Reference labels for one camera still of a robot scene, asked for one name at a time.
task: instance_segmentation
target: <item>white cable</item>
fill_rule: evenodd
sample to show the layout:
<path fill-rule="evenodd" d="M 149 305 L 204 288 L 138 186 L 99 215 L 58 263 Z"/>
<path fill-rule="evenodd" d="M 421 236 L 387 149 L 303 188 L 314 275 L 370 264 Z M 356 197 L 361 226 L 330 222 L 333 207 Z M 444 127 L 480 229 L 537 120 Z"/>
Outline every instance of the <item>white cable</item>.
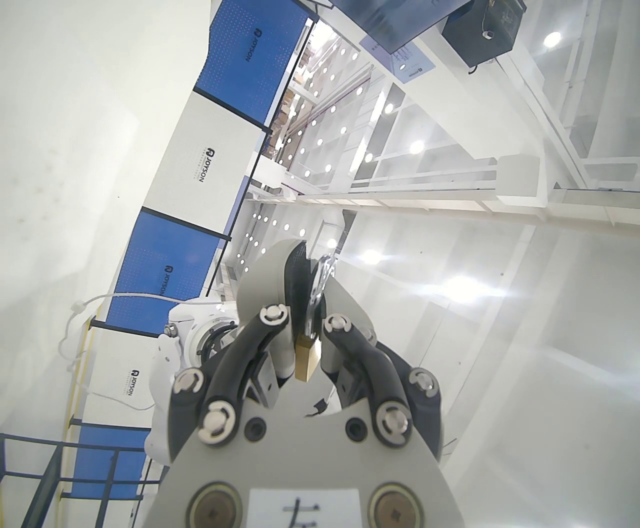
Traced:
<path fill-rule="evenodd" d="M 63 338 L 58 341 L 58 354 L 60 357 L 62 357 L 62 359 L 66 360 L 66 361 L 70 361 L 71 364 L 69 365 L 70 367 L 72 367 L 73 365 L 75 365 L 76 363 L 78 363 L 80 357 L 82 356 L 82 354 L 84 354 L 85 352 L 87 352 L 86 350 L 82 350 L 82 352 L 80 352 L 75 358 L 68 358 L 67 356 L 65 356 L 62 353 L 62 344 L 69 338 L 69 328 L 71 327 L 71 321 L 74 320 L 75 316 L 78 316 L 80 314 L 82 314 L 84 312 L 84 310 L 87 308 L 87 306 L 92 303 L 93 301 L 97 301 L 98 299 L 106 299 L 109 297 L 148 297 L 150 299 L 160 299 L 162 301 L 169 301 L 171 303 L 178 303 L 178 304 L 183 304 L 183 305 L 189 305 L 189 304 L 193 304 L 193 305 L 212 305 L 212 304 L 220 304 L 220 301 L 211 301 L 211 302 L 201 302 L 201 301 L 196 301 L 194 299 L 190 299 L 187 301 L 183 301 L 182 299 L 172 299 L 171 297 L 163 297 L 161 295 L 155 295 L 152 293 L 105 293 L 102 295 L 96 295 L 95 297 L 91 297 L 88 301 L 76 301 L 75 303 L 73 303 L 73 305 L 71 306 L 71 310 L 73 311 L 73 313 L 71 314 L 71 316 L 69 317 L 69 319 L 67 320 L 67 324 L 65 325 L 65 334 L 63 336 Z M 82 390 L 84 390 L 87 394 L 93 394 L 94 396 L 98 396 L 104 399 L 109 399 L 112 401 L 116 401 L 118 403 L 123 404 L 126 407 L 129 407 L 130 409 L 133 409 L 134 411 L 147 411 L 151 408 L 153 408 L 156 404 L 152 404 L 148 407 L 134 407 L 133 405 L 130 405 L 122 400 L 119 400 L 117 398 L 111 397 L 111 396 L 107 396 L 106 394 L 100 394 L 99 392 L 94 392 L 91 389 L 89 389 L 89 387 L 87 387 L 86 385 L 83 385 L 82 383 L 80 383 L 77 380 L 77 376 L 76 379 L 74 380 L 74 383 L 81 388 Z"/>

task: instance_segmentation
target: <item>black railing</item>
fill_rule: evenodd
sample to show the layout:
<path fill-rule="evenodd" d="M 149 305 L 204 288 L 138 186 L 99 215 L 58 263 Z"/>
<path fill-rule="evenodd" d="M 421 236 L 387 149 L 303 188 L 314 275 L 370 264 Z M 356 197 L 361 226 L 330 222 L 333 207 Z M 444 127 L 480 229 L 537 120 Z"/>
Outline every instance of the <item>black railing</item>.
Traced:
<path fill-rule="evenodd" d="M 79 422 L 70 423 L 70 425 L 87 425 L 87 426 L 98 426 L 99 424 L 83 424 Z M 45 469 L 42 475 L 37 475 L 34 473 L 23 473 L 19 471 L 7 471 L 5 464 L 5 441 L 6 440 L 16 440 L 18 442 L 29 442 L 31 444 L 41 444 L 41 445 L 53 445 L 55 446 L 55 450 L 51 458 L 49 459 L 49 463 L 47 464 L 47 468 Z M 61 468 L 62 468 L 62 454 L 63 449 L 65 447 L 73 448 L 73 449 L 97 449 L 102 451 L 113 451 L 113 456 L 111 457 L 111 463 L 109 464 L 109 472 L 107 474 L 107 478 L 105 479 L 81 479 L 75 477 L 63 477 L 61 476 Z M 84 484 L 104 484 L 104 490 L 102 492 L 102 497 L 100 499 L 100 508 L 98 510 L 98 515 L 95 521 L 95 528 L 102 528 L 104 525 L 104 518 L 107 512 L 107 506 L 110 500 L 135 500 L 138 501 L 138 507 L 136 508 L 136 513 L 134 516 L 134 526 L 136 519 L 138 517 L 138 510 L 140 508 L 140 501 L 143 499 L 143 494 L 140 493 L 131 499 L 112 499 L 111 489 L 115 484 L 141 484 L 142 491 L 144 491 L 144 487 L 147 484 L 160 484 L 162 482 L 162 477 L 166 474 L 166 471 L 163 471 L 162 477 L 160 480 L 147 480 L 149 475 L 149 468 L 151 466 L 151 461 L 149 461 L 147 467 L 147 474 L 144 479 L 132 481 L 132 480 L 115 480 L 116 466 L 118 464 L 118 456 L 123 451 L 129 452 L 144 452 L 143 447 L 119 447 L 114 445 L 92 445 L 92 444 L 77 444 L 75 442 L 59 442 L 56 440 L 45 440 L 43 438 L 31 438 L 29 436 L 18 436 L 18 435 L 7 435 L 4 433 L 0 433 L 0 482 L 4 479 L 4 477 L 21 477 L 25 479 L 39 479 L 40 484 L 38 485 L 38 489 L 36 490 L 33 499 L 31 500 L 31 504 L 27 510 L 26 515 L 24 516 L 24 521 L 22 522 L 22 528 L 42 528 L 45 518 L 47 516 L 47 512 L 49 511 L 49 506 L 51 505 L 51 501 L 53 500 L 56 490 L 58 489 L 58 485 L 61 482 L 71 482 L 71 483 L 84 483 Z M 71 493 L 62 492 L 60 494 L 61 499 L 82 499 L 82 497 L 76 497 Z"/>

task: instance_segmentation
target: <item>blue panel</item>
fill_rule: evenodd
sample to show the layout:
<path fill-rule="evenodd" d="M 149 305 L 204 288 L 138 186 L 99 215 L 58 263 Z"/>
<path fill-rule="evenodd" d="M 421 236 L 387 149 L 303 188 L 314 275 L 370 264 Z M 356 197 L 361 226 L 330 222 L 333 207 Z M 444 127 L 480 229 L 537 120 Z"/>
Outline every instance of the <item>blue panel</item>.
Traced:
<path fill-rule="evenodd" d="M 116 283 L 116 292 L 153 293 L 176 299 L 199 297 L 220 239 L 141 211 Z M 114 297 L 106 322 L 162 333 L 174 303 Z"/>
<path fill-rule="evenodd" d="M 113 447 L 143 447 L 148 434 L 148 431 L 81 427 L 79 443 Z M 106 479 L 113 454 L 113 451 L 78 449 L 74 477 L 78 479 Z M 114 480 L 140 480 L 145 458 L 144 452 L 121 451 L 116 464 Z M 137 491 L 138 485 L 136 484 L 116 484 L 111 488 L 109 498 L 133 499 Z M 76 482 L 71 489 L 71 496 L 101 499 L 103 492 L 104 484 Z"/>
<path fill-rule="evenodd" d="M 223 0 L 196 88 L 264 124 L 307 18 L 292 0 Z"/>

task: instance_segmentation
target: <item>black box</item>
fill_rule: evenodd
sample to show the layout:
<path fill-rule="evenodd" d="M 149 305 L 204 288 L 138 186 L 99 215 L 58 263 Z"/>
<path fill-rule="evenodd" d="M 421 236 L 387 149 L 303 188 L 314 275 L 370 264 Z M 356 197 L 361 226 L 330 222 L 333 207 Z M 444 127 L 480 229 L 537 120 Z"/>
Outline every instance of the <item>black box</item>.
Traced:
<path fill-rule="evenodd" d="M 450 14 L 442 36 L 472 68 L 513 49 L 526 10 L 522 0 L 472 0 Z"/>

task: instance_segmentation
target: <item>screw hole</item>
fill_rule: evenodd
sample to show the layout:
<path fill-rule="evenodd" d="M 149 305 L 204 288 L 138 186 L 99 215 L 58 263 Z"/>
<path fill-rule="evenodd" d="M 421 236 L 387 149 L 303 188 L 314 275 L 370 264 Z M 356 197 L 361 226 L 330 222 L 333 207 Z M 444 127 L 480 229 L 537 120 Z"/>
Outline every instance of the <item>screw hole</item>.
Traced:
<path fill-rule="evenodd" d="M 367 438 L 367 424 L 360 418 L 350 418 L 345 429 L 347 436 L 353 442 L 362 442 Z"/>
<path fill-rule="evenodd" d="M 267 424 L 260 417 L 251 418 L 244 426 L 244 437 L 249 442 L 258 442 L 267 431 Z"/>

